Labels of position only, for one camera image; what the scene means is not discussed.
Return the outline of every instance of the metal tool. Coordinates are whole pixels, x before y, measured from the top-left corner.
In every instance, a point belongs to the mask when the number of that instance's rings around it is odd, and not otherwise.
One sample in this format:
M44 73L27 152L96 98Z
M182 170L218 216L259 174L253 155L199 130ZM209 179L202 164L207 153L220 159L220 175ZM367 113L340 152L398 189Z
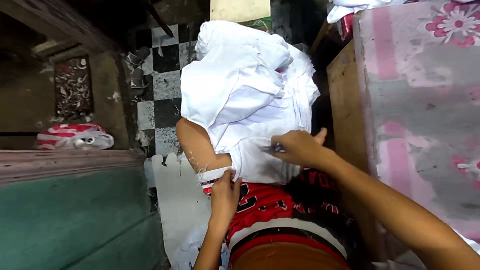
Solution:
M280 152L280 153L285 153L285 149L281 144L274 144L274 145L268 145L268 146L262 146L260 147L260 150L265 153L275 153L275 152Z

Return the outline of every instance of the white fabric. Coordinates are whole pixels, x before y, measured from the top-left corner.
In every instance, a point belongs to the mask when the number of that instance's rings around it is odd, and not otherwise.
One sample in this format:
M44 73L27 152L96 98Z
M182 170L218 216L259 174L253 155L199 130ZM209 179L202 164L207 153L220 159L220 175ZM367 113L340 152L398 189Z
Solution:
M322 228L313 222L290 218L279 218L266 222L256 222L250 227L243 228L232 235L228 248L231 250L236 243L254 232L275 227L297 228L321 236L323 239L336 247L340 253L342 253L343 257L347 258L347 252L345 251L345 248L327 229Z
M406 0L329 0L327 22L336 23L343 16L361 10L403 4Z
M226 21L203 23L195 50L199 61L182 69L181 115L207 131L216 153L230 153L235 179L286 184L299 167L259 147L310 132L320 93L308 56L279 35Z

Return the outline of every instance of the black and white tile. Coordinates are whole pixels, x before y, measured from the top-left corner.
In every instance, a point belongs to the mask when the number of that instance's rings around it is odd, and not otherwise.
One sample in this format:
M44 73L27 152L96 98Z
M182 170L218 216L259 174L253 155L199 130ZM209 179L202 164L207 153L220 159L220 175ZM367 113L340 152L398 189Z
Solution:
M137 104L138 128L155 141L149 146L147 157L154 154L166 156L177 153L176 125L181 118L181 69L196 59L195 44L200 24L170 25L173 38L162 28L144 29L136 32L136 46L150 48L150 55L142 64L145 93Z

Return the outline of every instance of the leg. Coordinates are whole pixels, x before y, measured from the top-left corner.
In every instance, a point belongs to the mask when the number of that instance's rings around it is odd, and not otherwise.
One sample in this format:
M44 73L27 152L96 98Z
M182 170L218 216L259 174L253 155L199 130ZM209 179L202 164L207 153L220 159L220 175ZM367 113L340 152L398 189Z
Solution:
M232 165L230 154L215 153L204 128L183 117L177 123L177 138L197 173Z

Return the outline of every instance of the plastic bag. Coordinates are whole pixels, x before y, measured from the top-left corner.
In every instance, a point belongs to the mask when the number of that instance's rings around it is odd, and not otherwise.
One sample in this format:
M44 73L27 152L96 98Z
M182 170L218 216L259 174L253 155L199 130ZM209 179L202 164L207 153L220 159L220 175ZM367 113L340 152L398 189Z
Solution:
M112 147L113 137L98 124L61 124L40 132L39 150L102 150Z

